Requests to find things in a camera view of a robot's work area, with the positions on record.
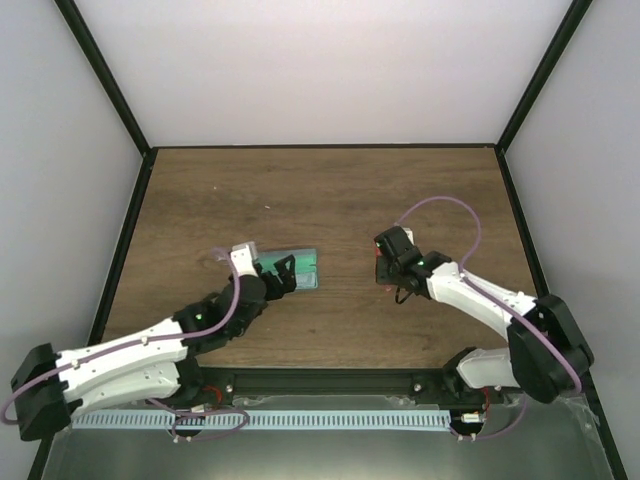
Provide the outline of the teal glasses case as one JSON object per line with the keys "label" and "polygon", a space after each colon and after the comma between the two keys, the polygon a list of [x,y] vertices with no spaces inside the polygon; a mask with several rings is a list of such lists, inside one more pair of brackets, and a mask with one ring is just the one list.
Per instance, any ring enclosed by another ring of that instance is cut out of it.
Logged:
{"label": "teal glasses case", "polygon": [[295,258],[295,277],[297,291],[314,290],[318,288],[317,250],[314,248],[301,248],[290,250],[259,251],[258,261],[267,271],[277,274],[275,263],[289,255]]}

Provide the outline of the red transparent sunglasses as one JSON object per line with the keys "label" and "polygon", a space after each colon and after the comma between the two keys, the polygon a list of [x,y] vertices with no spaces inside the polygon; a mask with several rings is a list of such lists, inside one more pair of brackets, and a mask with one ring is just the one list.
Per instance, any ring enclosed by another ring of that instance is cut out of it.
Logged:
{"label": "red transparent sunglasses", "polygon": [[386,291],[390,291],[392,288],[391,281],[389,279],[389,262],[386,256],[384,247],[378,241],[374,242],[375,246],[375,280],[376,284],[383,287]]}

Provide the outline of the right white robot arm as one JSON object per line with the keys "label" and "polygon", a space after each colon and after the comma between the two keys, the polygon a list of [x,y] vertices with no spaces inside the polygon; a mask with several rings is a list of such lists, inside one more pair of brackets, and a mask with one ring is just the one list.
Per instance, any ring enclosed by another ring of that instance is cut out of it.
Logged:
{"label": "right white robot arm", "polygon": [[493,350],[470,347],[449,361],[444,389],[451,400],[465,403],[481,388],[503,387],[549,404],[581,391],[594,355],[560,297],[510,291],[440,252],[422,253],[400,226],[377,235],[374,244],[376,282],[395,287],[396,303],[416,296],[448,305],[506,342]]}

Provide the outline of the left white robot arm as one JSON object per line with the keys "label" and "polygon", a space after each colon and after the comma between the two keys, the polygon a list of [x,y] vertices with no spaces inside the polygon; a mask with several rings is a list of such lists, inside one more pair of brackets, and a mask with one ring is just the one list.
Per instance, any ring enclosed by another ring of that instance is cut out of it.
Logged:
{"label": "left white robot arm", "polygon": [[296,259],[266,270],[247,244],[226,255],[229,283],[219,292],[140,332],[76,350],[32,348],[11,380],[13,419],[21,440],[42,440],[92,411],[138,400],[191,404],[204,392],[197,356],[243,336],[269,302],[297,287]]}

